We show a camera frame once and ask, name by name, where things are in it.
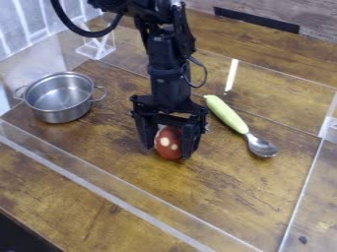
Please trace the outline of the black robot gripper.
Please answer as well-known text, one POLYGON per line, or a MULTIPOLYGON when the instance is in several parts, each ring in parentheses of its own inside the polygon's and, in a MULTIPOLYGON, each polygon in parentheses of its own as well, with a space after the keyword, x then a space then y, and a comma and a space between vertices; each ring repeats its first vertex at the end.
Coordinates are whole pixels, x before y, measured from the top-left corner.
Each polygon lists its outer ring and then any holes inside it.
POLYGON ((158 124, 181 128, 182 159, 189 159, 199 147, 206 132, 207 109, 191 99, 191 69, 149 67, 150 94, 133 95, 131 117, 143 146, 154 147, 158 124))

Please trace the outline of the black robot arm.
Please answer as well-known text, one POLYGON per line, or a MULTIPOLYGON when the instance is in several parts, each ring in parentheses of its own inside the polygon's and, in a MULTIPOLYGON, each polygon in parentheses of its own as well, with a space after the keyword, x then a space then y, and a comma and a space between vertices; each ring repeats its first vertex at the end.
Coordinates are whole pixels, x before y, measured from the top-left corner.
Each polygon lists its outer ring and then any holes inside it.
POLYGON ((182 0, 88 0, 106 12, 134 18, 146 54, 151 94, 133 95, 131 117, 141 142, 150 149, 161 126, 181 134, 181 158, 191 157, 206 133, 209 110, 191 100, 190 65, 197 62, 186 4, 182 0))

